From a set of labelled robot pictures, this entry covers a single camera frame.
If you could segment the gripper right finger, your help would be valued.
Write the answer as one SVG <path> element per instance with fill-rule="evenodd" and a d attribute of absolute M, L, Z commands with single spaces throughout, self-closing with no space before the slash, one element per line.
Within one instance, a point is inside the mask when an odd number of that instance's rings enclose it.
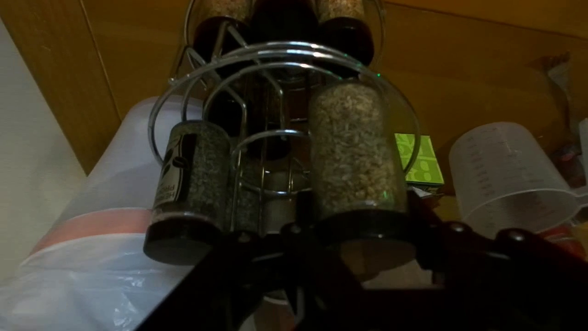
<path fill-rule="evenodd" d="M 520 228 L 493 238 L 443 222 L 408 193 L 413 242 L 434 289 L 409 291 L 424 318 L 458 331 L 588 331 L 588 262 Z"/>

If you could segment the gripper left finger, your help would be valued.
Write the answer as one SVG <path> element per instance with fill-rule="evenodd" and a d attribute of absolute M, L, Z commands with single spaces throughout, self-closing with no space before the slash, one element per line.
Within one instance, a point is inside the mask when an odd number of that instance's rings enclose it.
<path fill-rule="evenodd" d="M 368 331 L 363 287 L 315 233 L 315 197 L 298 193 L 279 234 L 227 235 L 156 306 L 138 331 L 238 331 L 263 297 L 284 290 L 294 331 Z"/>

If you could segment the labelled spice bottle green herbs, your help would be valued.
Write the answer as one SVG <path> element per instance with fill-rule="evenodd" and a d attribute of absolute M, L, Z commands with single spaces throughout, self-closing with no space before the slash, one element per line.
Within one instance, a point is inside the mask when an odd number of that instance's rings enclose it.
<path fill-rule="evenodd" d="M 230 150 L 227 133 L 211 122 L 172 128 L 143 245 L 147 257 L 195 265 L 222 239 Z"/>

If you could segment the spice bottle with pale seeds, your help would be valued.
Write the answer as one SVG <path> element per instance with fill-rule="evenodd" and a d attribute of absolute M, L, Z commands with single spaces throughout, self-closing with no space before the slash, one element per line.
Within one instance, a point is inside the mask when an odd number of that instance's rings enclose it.
<path fill-rule="evenodd" d="M 359 80 L 322 87 L 309 110 L 315 231 L 327 245 L 378 273 L 414 259 L 407 184 L 389 107 L 380 90 Z"/>

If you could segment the spice bottle with dark cap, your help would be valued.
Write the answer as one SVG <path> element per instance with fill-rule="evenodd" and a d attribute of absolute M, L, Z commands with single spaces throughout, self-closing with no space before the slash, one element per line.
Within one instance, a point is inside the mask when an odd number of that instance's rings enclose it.
<path fill-rule="evenodd" d="M 369 65 L 374 58 L 365 0 L 316 0 L 318 40 Z"/>
<path fill-rule="evenodd" d="M 234 27 L 244 40 L 249 41 L 251 2 L 252 0 L 198 0 L 193 48 L 206 62 L 212 59 L 223 23 Z"/>

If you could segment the red packet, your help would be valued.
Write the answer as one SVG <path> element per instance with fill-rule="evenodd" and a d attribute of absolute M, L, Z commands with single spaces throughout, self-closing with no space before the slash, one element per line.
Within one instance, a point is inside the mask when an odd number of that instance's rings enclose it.
<path fill-rule="evenodd" d="M 546 241 L 560 247 L 567 253 L 586 260 L 588 254 L 582 244 L 580 237 L 574 234 L 571 225 L 560 225 L 538 233 Z"/>

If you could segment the translucent plastic measuring jug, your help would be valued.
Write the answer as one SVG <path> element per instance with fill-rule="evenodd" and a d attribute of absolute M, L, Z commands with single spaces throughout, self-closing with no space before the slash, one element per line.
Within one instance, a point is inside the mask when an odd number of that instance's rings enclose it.
<path fill-rule="evenodd" d="M 571 188 L 515 122 L 466 132 L 451 147 L 449 164 L 462 222 L 487 238 L 507 228 L 541 233 L 588 207 L 588 178 L 586 186 Z"/>

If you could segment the green printed box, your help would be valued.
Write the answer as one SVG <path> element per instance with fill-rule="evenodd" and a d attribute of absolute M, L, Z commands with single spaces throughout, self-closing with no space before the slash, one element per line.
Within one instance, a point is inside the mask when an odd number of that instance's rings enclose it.
<path fill-rule="evenodd" d="M 405 167 L 412 155 L 415 137 L 413 134 L 397 133 L 395 138 L 401 163 Z M 445 184 L 430 136 L 421 136 L 418 155 L 406 174 L 406 181 L 426 187 L 441 187 Z"/>

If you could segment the bin with white plastic bag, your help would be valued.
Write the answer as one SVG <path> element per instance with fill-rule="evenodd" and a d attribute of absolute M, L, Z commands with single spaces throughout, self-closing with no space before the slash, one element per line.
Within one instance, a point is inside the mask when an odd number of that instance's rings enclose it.
<path fill-rule="evenodd" d="M 137 103 L 52 228 L 0 285 L 0 331 L 134 331 L 190 268 L 143 253 L 160 166 Z"/>

